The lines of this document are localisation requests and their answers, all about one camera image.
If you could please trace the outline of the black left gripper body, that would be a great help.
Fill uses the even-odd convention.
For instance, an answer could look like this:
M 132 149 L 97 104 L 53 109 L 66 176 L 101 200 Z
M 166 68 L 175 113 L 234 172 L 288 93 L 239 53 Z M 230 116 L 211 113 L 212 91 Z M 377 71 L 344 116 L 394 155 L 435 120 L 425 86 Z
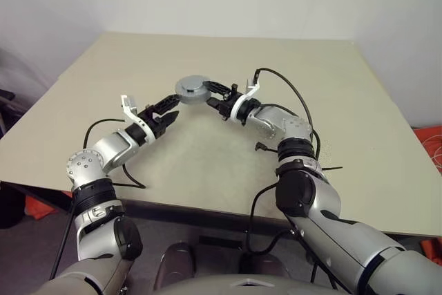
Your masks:
M 166 130 L 166 118 L 162 117 L 165 108 L 161 103 L 146 107 L 138 116 L 146 124 L 146 128 L 151 129 L 155 139 L 158 139 Z

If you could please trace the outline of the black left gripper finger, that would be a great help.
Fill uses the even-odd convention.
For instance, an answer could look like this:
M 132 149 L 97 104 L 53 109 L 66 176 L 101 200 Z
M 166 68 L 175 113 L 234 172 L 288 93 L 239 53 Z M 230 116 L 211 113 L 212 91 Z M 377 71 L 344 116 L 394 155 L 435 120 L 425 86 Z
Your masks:
M 177 94 L 168 95 L 153 106 L 154 113 L 167 113 L 180 103 L 180 96 Z
M 174 123 L 174 121 L 176 121 L 179 113 L 179 111 L 172 111 L 161 116 L 162 126 L 164 130 L 166 130 L 170 125 L 172 125 L 172 123 Z

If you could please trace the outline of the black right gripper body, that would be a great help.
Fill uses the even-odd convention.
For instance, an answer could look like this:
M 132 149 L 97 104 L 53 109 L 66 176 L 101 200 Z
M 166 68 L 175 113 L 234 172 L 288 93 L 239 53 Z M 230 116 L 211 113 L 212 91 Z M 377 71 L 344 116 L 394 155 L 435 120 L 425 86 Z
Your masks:
M 223 120 L 227 121 L 231 117 L 233 106 L 238 99 L 238 85 L 232 84 L 230 88 L 224 86 L 220 94 L 223 100 L 218 105 L 218 112 Z

